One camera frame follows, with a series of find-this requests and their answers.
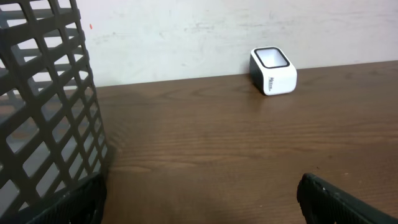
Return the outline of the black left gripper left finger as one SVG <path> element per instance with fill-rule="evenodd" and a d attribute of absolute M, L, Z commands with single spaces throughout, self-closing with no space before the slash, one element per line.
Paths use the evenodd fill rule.
<path fill-rule="evenodd" d="M 26 223 L 101 223 L 106 196 L 104 176 L 95 172 L 31 208 Z"/>

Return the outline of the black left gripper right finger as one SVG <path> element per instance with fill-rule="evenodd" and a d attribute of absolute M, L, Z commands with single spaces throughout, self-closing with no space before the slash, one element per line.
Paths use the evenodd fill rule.
<path fill-rule="evenodd" d="M 397 224 L 397 218 L 311 173 L 302 176 L 297 201 L 307 224 Z"/>

